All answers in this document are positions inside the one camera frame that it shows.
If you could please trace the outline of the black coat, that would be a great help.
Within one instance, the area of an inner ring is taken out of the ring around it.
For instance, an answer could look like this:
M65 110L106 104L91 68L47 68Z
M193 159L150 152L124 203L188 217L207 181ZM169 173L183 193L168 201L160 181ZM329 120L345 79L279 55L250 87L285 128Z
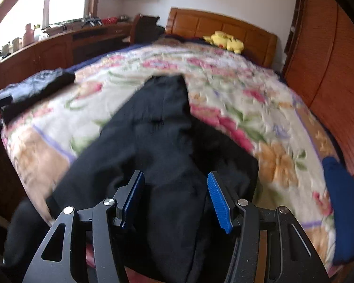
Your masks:
M125 268L162 282L223 282L234 239L220 227L208 193L215 171L252 199L258 161L191 115L180 75L150 78L74 161L46 203L86 209L112 197L140 170L131 228L112 239Z

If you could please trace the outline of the dark grey folded garment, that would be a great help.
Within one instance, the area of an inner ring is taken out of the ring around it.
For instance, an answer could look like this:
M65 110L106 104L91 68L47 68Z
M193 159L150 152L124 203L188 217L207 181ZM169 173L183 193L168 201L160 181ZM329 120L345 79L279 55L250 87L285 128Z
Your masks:
M75 73L66 69L42 70L20 83L12 83L0 90L0 95L10 95L12 101L3 106L1 118L5 125L34 104L74 83Z

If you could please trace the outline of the blue folded garment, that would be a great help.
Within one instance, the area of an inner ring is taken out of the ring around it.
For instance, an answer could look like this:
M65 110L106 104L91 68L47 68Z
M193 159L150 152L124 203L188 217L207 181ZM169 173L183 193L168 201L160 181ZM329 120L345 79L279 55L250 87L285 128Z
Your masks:
M334 210L333 263L345 264L354 260L354 178L334 157L325 157L322 166Z

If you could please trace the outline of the wooden desk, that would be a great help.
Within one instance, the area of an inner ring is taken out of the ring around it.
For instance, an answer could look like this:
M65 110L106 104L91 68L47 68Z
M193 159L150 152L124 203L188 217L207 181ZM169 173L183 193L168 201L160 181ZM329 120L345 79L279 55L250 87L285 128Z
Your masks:
M131 23L85 28L33 43L0 62L0 90L42 70L69 68L88 59L124 47Z

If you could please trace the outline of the black device on desk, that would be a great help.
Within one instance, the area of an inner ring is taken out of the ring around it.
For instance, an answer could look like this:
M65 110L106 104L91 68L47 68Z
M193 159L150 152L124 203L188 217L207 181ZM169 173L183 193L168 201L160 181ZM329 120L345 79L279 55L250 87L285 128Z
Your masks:
M81 20L81 28L93 28L96 26L102 26L103 23L100 18L98 17L85 17Z

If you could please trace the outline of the red basket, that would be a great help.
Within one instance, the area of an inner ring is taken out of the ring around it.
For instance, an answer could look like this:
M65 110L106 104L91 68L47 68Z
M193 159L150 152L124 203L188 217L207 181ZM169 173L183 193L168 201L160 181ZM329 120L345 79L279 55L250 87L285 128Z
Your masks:
M118 18L117 17L109 17L106 19L101 19L101 23L103 25L112 25L112 24L116 24L118 22Z

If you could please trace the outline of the floral quilt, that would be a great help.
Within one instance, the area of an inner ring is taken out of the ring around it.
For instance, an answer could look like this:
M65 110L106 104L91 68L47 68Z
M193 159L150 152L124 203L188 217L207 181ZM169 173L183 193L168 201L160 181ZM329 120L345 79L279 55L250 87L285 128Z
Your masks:
M198 119L260 161L257 206L286 205L329 276L336 230L322 161L337 157L327 132L271 69L209 45L177 40L117 51L77 65L72 86L41 100L4 127L2 141L36 210L114 113L153 75L182 74Z

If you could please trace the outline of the wooden chair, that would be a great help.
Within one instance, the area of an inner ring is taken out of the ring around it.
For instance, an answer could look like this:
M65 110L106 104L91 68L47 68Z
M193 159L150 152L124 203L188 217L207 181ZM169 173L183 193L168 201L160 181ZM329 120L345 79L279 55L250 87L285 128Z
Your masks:
M138 14L135 16L130 31L130 44L152 43L165 33L165 28L157 22L159 16Z

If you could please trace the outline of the wooden wardrobe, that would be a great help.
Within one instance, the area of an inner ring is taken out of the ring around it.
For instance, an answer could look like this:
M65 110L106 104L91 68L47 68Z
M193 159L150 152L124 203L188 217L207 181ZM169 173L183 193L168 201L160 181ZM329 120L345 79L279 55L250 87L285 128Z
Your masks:
M354 23L337 0L296 0L283 75L340 145L354 176Z

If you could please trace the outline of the wooden headboard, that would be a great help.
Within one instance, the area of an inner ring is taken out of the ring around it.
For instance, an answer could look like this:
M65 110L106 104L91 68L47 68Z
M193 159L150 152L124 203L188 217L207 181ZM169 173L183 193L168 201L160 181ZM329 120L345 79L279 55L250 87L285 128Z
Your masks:
M278 37L248 22L218 13L188 8L171 8L165 27L166 34L184 38L202 38L222 31L241 40L243 55L253 63L270 68L274 62Z

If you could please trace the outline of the yellow plush toy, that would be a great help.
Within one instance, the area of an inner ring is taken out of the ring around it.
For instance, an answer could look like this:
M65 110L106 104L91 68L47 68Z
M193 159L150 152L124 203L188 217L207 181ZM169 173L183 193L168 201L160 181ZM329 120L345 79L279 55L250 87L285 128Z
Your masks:
M231 51L235 54L241 54L245 47L241 40L238 40L232 35L226 34L222 31L215 31L214 34L204 36L203 39L211 45Z

